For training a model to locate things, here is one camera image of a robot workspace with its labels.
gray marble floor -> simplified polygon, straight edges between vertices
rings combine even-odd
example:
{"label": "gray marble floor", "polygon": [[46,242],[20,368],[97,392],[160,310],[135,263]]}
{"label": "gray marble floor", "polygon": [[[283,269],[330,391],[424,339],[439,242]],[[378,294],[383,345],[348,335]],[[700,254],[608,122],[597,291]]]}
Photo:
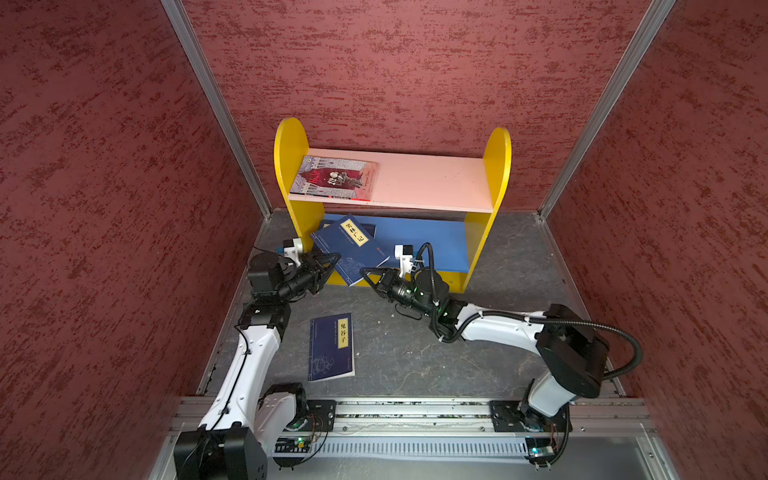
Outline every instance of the gray marble floor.
{"label": "gray marble floor", "polygon": [[[290,218],[278,212],[259,247],[273,250],[294,237]],[[551,254],[531,214],[500,214],[488,237],[464,300],[503,310],[544,310],[568,303]],[[267,373],[265,389],[303,382],[310,396],[493,396],[519,399],[541,375],[544,363],[531,353],[490,342],[441,344],[425,320],[398,315],[369,289],[326,286],[291,306],[290,323]],[[307,382],[310,319],[351,313],[356,350],[354,377]],[[237,333],[227,337],[206,395],[223,382]]]}

book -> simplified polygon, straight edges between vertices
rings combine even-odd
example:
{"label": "book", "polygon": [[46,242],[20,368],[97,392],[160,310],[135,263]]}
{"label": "book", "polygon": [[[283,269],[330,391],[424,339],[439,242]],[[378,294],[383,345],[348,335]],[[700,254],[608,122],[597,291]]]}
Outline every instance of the book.
{"label": "book", "polygon": [[362,280],[361,268],[380,266],[390,257],[352,215],[345,215],[310,236],[323,253],[341,254],[336,271],[350,286]]}
{"label": "book", "polygon": [[[336,222],[336,220],[329,220],[327,218],[323,218],[320,221],[320,228],[328,227],[329,225],[333,225]],[[365,229],[366,232],[370,233],[371,237],[376,238],[376,225],[373,223],[361,223],[360,226]]]}
{"label": "book", "polygon": [[306,155],[290,193],[371,200],[378,174],[376,162]]}
{"label": "book", "polygon": [[311,319],[309,381],[354,375],[352,314],[343,313]]}

bookshelf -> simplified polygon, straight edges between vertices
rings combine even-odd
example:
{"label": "bookshelf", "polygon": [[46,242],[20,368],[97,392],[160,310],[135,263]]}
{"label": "bookshelf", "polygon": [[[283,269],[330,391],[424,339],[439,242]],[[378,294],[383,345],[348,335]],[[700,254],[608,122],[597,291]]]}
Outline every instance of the bookshelf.
{"label": "bookshelf", "polygon": [[[305,249],[312,247],[310,234],[317,230],[323,218],[339,217],[326,215],[323,203],[466,212],[464,222],[356,215],[361,222],[376,225],[376,239],[382,244],[405,243],[418,249],[424,242],[432,243],[435,268],[453,293],[463,293],[502,205],[512,149],[509,132],[500,127],[491,133],[482,158],[310,148],[301,122],[296,118],[286,118],[277,128],[274,154],[277,183],[296,235],[301,237]],[[379,163],[379,176],[371,201],[289,193],[305,155]],[[413,178],[429,181],[413,188]],[[345,284],[336,272],[328,283]]]}

red wall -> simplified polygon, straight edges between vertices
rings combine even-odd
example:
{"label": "red wall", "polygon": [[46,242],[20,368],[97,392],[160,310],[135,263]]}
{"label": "red wall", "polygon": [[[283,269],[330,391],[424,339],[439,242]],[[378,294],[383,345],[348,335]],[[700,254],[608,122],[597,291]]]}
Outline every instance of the red wall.
{"label": "red wall", "polygon": [[678,0],[549,223],[683,478],[768,478],[768,3]]}
{"label": "red wall", "polygon": [[143,478],[260,214],[159,1],[0,39],[0,477]]}
{"label": "red wall", "polygon": [[504,207],[537,209],[648,0],[188,0],[272,203],[275,130],[310,144],[481,157],[509,128]]}

